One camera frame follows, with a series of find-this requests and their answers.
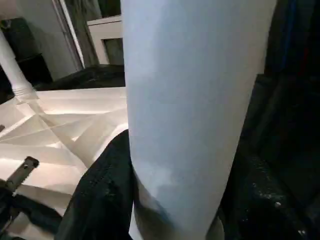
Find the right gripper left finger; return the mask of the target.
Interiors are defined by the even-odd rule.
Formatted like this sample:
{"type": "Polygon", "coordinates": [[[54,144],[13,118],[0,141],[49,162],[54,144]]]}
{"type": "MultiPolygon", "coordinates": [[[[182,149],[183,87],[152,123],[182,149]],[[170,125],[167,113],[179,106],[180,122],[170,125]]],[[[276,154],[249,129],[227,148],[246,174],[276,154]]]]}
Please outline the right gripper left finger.
{"type": "Polygon", "coordinates": [[[130,240],[134,201],[129,132],[118,134],[81,177],[58,228],[60,240],[130,240]]]}

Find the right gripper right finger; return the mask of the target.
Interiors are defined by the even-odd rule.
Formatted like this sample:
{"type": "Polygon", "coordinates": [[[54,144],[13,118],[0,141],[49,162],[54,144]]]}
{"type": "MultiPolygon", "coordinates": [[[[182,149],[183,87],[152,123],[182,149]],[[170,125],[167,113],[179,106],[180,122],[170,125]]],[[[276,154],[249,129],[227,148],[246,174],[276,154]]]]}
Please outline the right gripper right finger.
{"type": "Polygon", "coordinates": [[[320,238],[287,186],[244,141],[236,148],[219,216],[226,240],[320,238]]]}

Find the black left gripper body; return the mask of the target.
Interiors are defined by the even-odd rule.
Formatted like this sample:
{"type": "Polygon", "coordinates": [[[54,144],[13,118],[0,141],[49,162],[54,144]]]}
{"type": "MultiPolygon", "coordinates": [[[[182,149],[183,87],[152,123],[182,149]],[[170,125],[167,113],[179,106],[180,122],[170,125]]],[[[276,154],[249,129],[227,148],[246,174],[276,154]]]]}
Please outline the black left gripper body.
{"type": "Polygon", "coordinates": [[[55,209],[16,193],[16,190],[39,164],[37,159],[28,156],[6,180],[0,180],[1,235],[8,234],[8,228],[21,213],[26,215],[33,225],[51,234],[57,233],[62,216],[55,209]]]}

